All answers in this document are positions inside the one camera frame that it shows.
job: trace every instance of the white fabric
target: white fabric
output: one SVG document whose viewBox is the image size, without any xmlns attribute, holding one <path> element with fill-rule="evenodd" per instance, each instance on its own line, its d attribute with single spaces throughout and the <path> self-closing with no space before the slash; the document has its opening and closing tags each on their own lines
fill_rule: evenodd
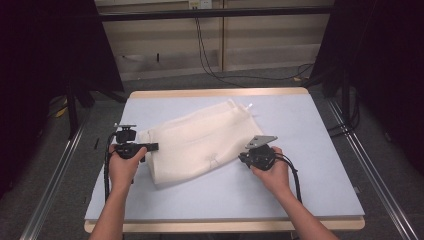
<svg viewBox="0 0 424 240">
<path fill-rule="evenodd" d="M 262 131 L 246 107 L 228 100 L 138 135 L 143 143 L 159 143 L 159 151 L 146 155 L 159 184 L 190 179 L 236 159 Z"/>
</svg>

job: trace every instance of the wooden table edge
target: wooden table edge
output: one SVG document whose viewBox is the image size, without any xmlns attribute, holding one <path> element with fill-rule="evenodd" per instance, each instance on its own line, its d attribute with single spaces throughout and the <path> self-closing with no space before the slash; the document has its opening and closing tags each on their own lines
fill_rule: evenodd
<svg viewBox="0 0 424 240">
<path fill-rule="evenodd" d="M 349 218 L 320 219 L 330 230 L 355 231 L 364 228 L 363 216 Z M 96 221 L 86 220 L 84 229 L 92 232 Z M 281 232 L 294 231 L 290 221 L 207 221 L 207 222 L 126 222 L 126 233 L 206 233 L 206 232 Z"/>
<path fill-rule="evenodd" d="M 212 96 L 260 96 L 260 95 L 288 95 L 309 94 L 302 87 L 290 88 L 230 88 L 230 89 L 191 89 L 191 90 L 158 90 L 135 91 L 131 98 L 167 98 L 167 97 L 212 97 Z"/>
</svg>

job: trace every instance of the forearm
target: forearm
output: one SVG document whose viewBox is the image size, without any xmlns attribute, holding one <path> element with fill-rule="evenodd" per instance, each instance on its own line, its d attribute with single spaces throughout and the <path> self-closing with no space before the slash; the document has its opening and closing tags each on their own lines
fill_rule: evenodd
<svg viewBox="0 0 424 240">
<path fill-rule="evenodd" d="M 288 214 L 300 239 L 337 239 L 291 192 L 277 193 L 275 196 Z"/>
<path fill-rule="evenodd" d="M 122 226 L 125 216 L 127 190 L 112 190 L 91 233 L 90 240 L 122 239 Z"/>
</svg>

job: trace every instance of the wall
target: wall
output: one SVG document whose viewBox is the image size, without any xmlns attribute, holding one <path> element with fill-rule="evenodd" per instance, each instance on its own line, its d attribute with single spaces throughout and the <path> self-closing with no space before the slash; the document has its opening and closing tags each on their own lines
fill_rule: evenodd
<svg viewBox="0 0 424 240">
<path fill-rule="evenodd" d="M 188 9 L 188 1 L 100 1 L 100 13 Z M 331 0 L 213 0 L 213 8 L 332 5 Z M 200 19 L 213 71 L 297 66 L 315 61 L 328 15 Z M 203 72 L 194 19 L 105 22 L 122 80 Z"/>
</svg>

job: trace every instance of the wire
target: wire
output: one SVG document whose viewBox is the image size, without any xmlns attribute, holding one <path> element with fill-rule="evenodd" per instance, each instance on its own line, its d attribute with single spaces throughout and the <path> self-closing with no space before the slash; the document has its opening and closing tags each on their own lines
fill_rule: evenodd
<svg viewBox="0 0 424 240">
<path fill-rule="evenodd" d="M 203 44 L 202 30 L 200 29 L 199 19 L 198 18 L 195 18 L 195 21 L 196 21 L 196 27 L 197 27 L 197 40 L 198 40 L 198 44 L 199 44 L 200 63 L 202 64 L 203 70 L 209 76 L 216 78 L 220 82 L 223 82 L 223 83 L 226 83 L 226 84 L 230 84 L 230 85 L 233 85 L 233 86 L 236 86 L 236 87 L 245 88 L 244 86 L 241 86 L 241 85 L 238 85 L 238 84 L 235 84 L 235 83 L 231 83 L 231 82 L 227 82 L 227 81 L 222 80 L 221 77 L 216 76 L 215 73 L 212 71 L 212 69 L 210 67 L 210 64 L 209 64 L 208 57 L 206 56 L 205 45 Z M 205 60 L 206 60 L 206 63 L 207 63 L 207 66 L 208 66 L 210 72 L 208 72 L 206 70 L 205 65 L 203 64 L 202 50 L 203 50 L 203 55 L 205 56 Z"/>
<path fill-rule="evenodd" d="M 290 161 L 290 159 L 286 155 L 283 155 L 281 153 L 275 153 L 275 159 L 278 159 L 278 160 L 281 160 L 281 161 L 287 163 L 287 165 L 292 170 L 294 183 L 295 183 L 295 186 L 296 186 L 297 200 L 299 200 L 299 202 L 302 203 L 302 195 L 300 193 L 300 183 L 299 183 L 299 176 L 297 175 L 297 172 L 298 172 L 297 169 L 294 168 L 292 161 Z"/>
<path fill-rule="evenodd" d="M 104 160 L 104 168 L 103 168 L 103 178 L 104 178 L 104 185 L 105 185 L 105 202 L 109 197 L 110 188 L 109 188 L 109 162 L 110 157 L 112 156 L 112 153 L 109 152 L 109 146 L 112 143 L 113 137 L 116 136 L 116 132 L 110 134 L 109 138 L 107 139 L 106 143 L 106 151 L 105 151 L 105 160 Z"/>
<path fill-rule="evenodd" d="M 295 74 L 295 75 L 291 75 L 291 76 L 288 76 L 288 77 L 284 77 L 284 78 L 268 78 L 268 77 L 260 77 L 260 76 L 245 76 L 245 75 L 218 76 L 218 75 L 216 75 L 216 73 L 214 73 L 214 72 L 212 71 L 212 69 L 211 69 L 211 67 L 210 67 L 210 64 L 209 64 L 209 60 L 208 60 L 208 58 L 207 58 L 207 56 L 206 56 L 205 45 L 204 45 L 204 43 L 203 43 L 202 30 L 201 30 L 201 28 L 200 28 L 200 22 L 199 22 L 199 19 L 198 19 L 198 18 L 195 18 L 195 21 L 196 21 L 196 28 L 197 28 L 197 38 L 198 38 L 198 44 L 199 44 L 200 62 L 201 62 L 201 64 L 202 64 L 202 68 L 203 68 L 203 70 L 204 70 L 204 71 L 205 71 L 205 72 L 206 72 L 209 76 L 216 78 L 216 79 L 217 79 L 217 80 L 219 80 L 220 82 L 227 83 L 227 84 L 231 84 L 231 85 L 234 85 L 234 86 L 237 86 L 237 87 L 245 88 L 244 86 L 241 86 L 241 85 L 238 85 L 238 84 L 235 84 L 235 83 L 231 83 L 231 82 L 227 82 L 227 81 L 224 81 L 224 80 L 222 80 L 222 79 L 225 79 L 225 78 L 252 78 L 252 79 L 263 79 L 263 80 L 272 80 L 272 81 L 289 80 L 289 79 L 293 79 L 293 78 L 295 78 L 295 77 L 301 76 L 303 73 L 305 73 L 306 71 L 308 71 L 308 70 L 309 70 L 309 69 L 310 69 L 310 68 L 314 65 L 314 63 L 302 64 L 302 65 L 298 66 L 298 68 L 297 68 L 297 74 Z M 202 57 L 202 52 L 203 52 L 203 55 L 204 55 L 204 57 L 205 57 L 206 64 L 207 64 L 207 66 L 208 66 L 209 72 L 206 70 L 206 67 L 204 66 L 204 63 L 203 63 L 203 57 Z M 300 68 L 302 68 L 302 67 L 304 67 L 304 66 L 308 66 L 308 67 L 306 67 L 305 69 L 303 69 L 302 71 L 300 71 Z"/>
<path fill-rule="evenodd" d="M 330 131 L 337 130 L 339 128 L 346 128 L 346 129 L 343 129 L 342 132 L 330 135 L 331 138 L 351 133 L 358 127 L 360 119 L 361 119 L 359 103 L 360 103 L 359 94 L 358 94 L 358 92 L 355 92 L 355 104 L 354 104 L 353 113 L 352 113 L 352 116 L 349 119 L 349 122 L 341 123 L 341 124 L 338 124 L 334 127 L 328 128 L 327 131 L 330 132 Z"/>
</svg>

